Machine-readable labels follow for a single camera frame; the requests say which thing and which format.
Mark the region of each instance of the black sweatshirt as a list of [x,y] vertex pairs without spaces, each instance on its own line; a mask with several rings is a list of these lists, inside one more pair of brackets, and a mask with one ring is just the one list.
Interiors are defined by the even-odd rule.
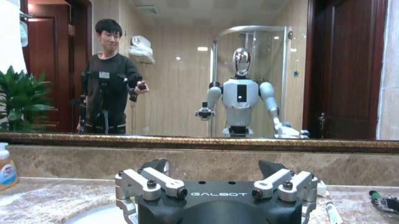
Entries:
[[93,55],[85,71],[83,89],[88,97],[87,123],[104,127],[103,109],[107,109],[109,127],[125,124],[124,108],[128,92],[124,77],[129,80],[131,88],[143,79],[133,62],[119,53],[108,59],[100,59]]

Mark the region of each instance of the green plant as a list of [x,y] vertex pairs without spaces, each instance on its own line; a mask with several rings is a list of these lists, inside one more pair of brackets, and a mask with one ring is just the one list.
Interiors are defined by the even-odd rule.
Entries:
[[12,66],[6,73],[0,71],[0,131],[34,132],[42,129],[38,124],[46,118],[49,106],[48,84],[42,73],[36,79],[22,71],[13,71]]

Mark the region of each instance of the marble backsplash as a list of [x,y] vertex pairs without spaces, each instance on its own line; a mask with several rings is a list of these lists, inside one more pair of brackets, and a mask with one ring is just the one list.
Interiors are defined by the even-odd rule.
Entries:
[[144,162],[167,158],[175,179],[253,181],[263,179],[257,160],[267,160],[295,172],[313,172],[329,185],[399,186],[399,155],[30,145],[10,145],[8,149],[24,177],[113,179],[119,170],[136,170]]

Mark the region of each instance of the mirror frame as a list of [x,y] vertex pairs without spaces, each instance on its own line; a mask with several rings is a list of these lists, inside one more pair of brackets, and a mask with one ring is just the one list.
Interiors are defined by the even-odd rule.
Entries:
[[0,141],[12,145],[65,147],[399,155],[399,141],[197,138],[141,135],[79,135],[66,133],[0,133]]

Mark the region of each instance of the black hair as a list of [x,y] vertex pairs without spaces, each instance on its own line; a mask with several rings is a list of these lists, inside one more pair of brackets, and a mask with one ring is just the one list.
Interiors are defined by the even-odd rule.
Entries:
[[107,31],[108,33],[119,33],[120,36],[123,36],[123,28],[117,24],[117,22],[112,19],[103,19],[100,20],[95,25],[95,32],[97,34],[101,34],[103,31]]

